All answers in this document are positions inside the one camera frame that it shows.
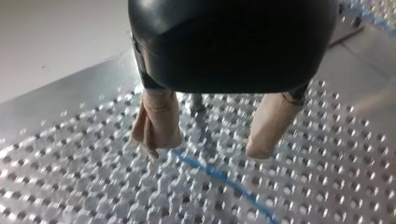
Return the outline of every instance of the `white wall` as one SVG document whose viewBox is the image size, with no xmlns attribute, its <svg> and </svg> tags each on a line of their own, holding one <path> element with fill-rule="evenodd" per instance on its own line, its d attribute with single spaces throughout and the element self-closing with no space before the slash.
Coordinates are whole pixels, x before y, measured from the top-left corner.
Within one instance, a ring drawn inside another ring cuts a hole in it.
<svg viewBox="0 0 396 224">
<path fill-rule="evenodd" d="M 0 103 L 125 52 L 127 0 L 1 0 Z"/>
</svg>

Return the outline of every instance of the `metal surface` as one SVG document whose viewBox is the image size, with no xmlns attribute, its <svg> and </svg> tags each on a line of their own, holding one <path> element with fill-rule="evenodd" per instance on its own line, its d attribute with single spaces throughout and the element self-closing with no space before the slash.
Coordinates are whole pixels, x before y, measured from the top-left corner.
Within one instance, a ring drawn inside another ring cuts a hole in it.
<svg viewBox="0 0 396 224">
<path fill-rule="evenodd" d="M 396 73 L 362 60 L 354 39 L 329 50 L 269 161 L 244 155 L 260 95 L 203 95 L 203 109 L 199 95 L 179 94 L 187 154 L 250 189 L 283 224 L 396 223 L 396 110 L 355 114 L 357 97 Z M 127 143 L 141 91 L 130 62 L 0 105 L 0 223 L 265 223 L 222 182 L 166 152 L 149 165 Z"/>
<path fill-rule="evenodd" d="M 358 32 L 364 29 L 364 22 L 362 22 L 358 27 L 352 25 L 352 22 L 355 20 L 355 18 L 356 17 L 352 15 L 338 16 L 329 47 L 332 47 L 346 40 L 347 38 L 356 35 Z"/>
<path fill-rule="evenodd" d="M 352 6 L 359 6 L 381 21 L 385 21 L 388 25 L 396 22 L 395 0 L 346 0 L 342 2 L 348 2 Z"/>
</svg>

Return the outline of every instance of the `dimpled metal surface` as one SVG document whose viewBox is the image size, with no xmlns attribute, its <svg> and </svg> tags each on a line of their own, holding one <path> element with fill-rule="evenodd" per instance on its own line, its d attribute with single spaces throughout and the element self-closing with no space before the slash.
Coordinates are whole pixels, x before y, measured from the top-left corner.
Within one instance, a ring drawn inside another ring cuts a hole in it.
<svg viewBox="0 0 396 224">
<path fill-rule="evenodd" d="M 396 1 L 395 0 L 346 0 L 353 7 L 358 6 L 366 12 L 370 12 L 376 18 L 385 21 L 394 30 L 396 22 Z"/>
<path fill-rule="evenodd" d="M 139 90 L 0 150 L 0 223 L 265 223 L 221 181 L 129 144 Z M 249 189 L 282 224 L 396 223 L 386 136 L 314 80 L 271 160 L 245 156 L 261 95 L 179 94 L 185 153 Z"/>
</svg>

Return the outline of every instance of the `blue wire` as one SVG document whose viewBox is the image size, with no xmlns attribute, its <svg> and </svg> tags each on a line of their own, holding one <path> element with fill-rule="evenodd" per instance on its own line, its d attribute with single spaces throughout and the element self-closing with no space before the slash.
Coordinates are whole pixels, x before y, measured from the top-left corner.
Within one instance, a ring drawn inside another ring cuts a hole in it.
<svg viewBox="0 0 396 224">
<path fill-rule="evenodd" d="M 267 218 L 270 219 L 271 224 L 278 224 L 274 218 L 274 215 L 266 207 L 259 204 L 257 202 L 256 198 L 253 195 L 251 195 L 250 193 L 248 193 L 245 189 L 241 188 L 238 184 L 236 184 L 232 180 L 228 179 L 226 174 L 224 174 L 220 171 L 217 171 L 215 168 L 213 168 L 211 166 L 203 165 L 200 162 L 196 161 L 195 159 L 192 159 L 190 157 L 183 155 L 181 149 L 174 149 L 174 150 L 171 150 L 171 152 L 173 152 L 175 155 L 177 155 L 181 161 L 188 163 L 193 168 L 197 168 L 198 170 L 201 170 L 201 171 L 206 171 L 206 173 L 208 175 L 211 175 L 212 177 L 215 177 L 215 178 L 223 181 L 228 186 L 231 186 L 238 192 L 242 193 L 242 195 L 244 195 L 249 202 L 253 203 L 262 214 L 264 214 Z"/>
</svg>

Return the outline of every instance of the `aluminum plate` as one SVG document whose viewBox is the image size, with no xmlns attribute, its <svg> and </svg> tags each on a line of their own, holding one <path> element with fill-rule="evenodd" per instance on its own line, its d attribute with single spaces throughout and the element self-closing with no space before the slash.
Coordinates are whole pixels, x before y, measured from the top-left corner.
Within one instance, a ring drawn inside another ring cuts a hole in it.
<svg viewBox="0 0 396 224">
<path fill-rule="evenodd" d="M 0 223 L 265 223 L 237 192 L 173 154 L 128 143 L 139 89 L 0 150 Z M 189 156 L 257 195 L 279 223 L 396 223 L 387 137 L 325 81 L 271 160 L 244 154 L 261 95 L 179 94 Z"/>
</svg>

